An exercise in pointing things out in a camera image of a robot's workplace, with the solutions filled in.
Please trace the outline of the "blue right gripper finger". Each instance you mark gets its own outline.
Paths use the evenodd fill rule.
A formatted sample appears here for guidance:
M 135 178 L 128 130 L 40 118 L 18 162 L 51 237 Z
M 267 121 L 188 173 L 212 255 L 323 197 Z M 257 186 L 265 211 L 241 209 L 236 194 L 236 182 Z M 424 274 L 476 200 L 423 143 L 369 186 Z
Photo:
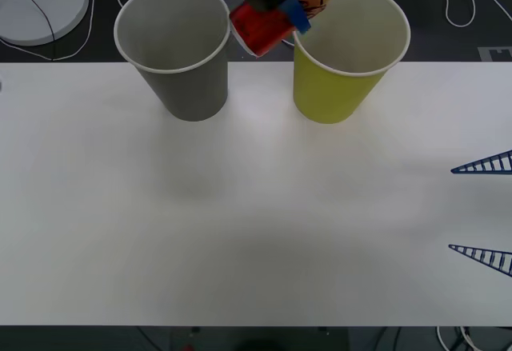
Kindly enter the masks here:
M 512 274 L 511 252 L 455 244 L 449 244 L 448 247 L 456 253 L 460 253 L 464 257 L 468 257 L 508 277 Z
M 511 151 L 468 162 L 450 170 L 452 174 L 512 174 Z

